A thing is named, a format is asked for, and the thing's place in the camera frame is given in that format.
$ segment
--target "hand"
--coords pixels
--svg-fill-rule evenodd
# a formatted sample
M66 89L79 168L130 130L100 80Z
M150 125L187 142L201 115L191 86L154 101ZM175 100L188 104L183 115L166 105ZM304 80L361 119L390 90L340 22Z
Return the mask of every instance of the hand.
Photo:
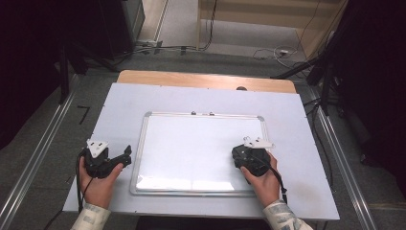
M84 194L87 203L108 209L111 197L113 196L113 186L117 177L123 169L123 164L118 164L111 174L103 179L93 178L87 174L84 166L84 157L79 161L80 190L83 193L89 182L92 181Z
M271 156L271 166L277 172L278 161L269 151L268 153ZM268 170L259 177L252 175L245 167L241 167L241 171L254 187L257 198L263 207L267 207L280 198L280 183L272 171Z

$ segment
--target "sleeve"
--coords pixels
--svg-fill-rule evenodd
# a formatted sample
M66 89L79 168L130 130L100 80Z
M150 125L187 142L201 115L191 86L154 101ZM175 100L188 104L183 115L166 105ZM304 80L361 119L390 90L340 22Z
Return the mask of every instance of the sleeve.
M71 230L101 230L107 222L110 211L85 203Z
M287 204L282 200L277 200L265 209L263 213L274 230L310 230L312 229L303 220L297 218Z

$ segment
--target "black handheld controller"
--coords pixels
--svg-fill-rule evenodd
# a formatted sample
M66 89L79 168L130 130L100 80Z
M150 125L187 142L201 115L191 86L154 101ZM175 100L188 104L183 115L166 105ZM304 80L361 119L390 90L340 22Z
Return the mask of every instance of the black handheld controller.
M124 154L110 159L108 158L108 148L106 148L98 157L93 158L90 149L86 148L84 149L84 165L90 176L94 178L106 178L118 164L123 163L124 168L131 164L131 152L131 146L128 146Z
M269 170L271 158L266 149L240 145L233 148L232 155L236 168L243 166L254 176L262 176Z

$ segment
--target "white plastic bracket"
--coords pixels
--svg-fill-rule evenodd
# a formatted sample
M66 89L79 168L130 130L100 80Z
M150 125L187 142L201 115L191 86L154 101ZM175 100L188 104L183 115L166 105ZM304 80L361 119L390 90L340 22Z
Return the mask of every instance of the white plastic bracket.
M261 138L258 138L255 141L252 141L249 136L244 137L244 146L251 149L272 149L275 147L275 144L265 141Z
M107 148L108 142L87 140L87 148L93 158L98 157Z

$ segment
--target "person's left hand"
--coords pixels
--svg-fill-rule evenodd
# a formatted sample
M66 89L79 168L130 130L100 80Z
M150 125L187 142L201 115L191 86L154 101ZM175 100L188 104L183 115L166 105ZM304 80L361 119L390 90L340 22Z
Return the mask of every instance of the person's left hand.
M86 186L90 183L89 187L84 194L84 199L87 203L99 206L103 209L108 209L111 197L113 196L113 186L117 177L123 169L123 164L118 164L111 174L103 179L93 178L87 174L84 166L84 157L82 156L79 161L79 177L80 177L80 190L83 193Z

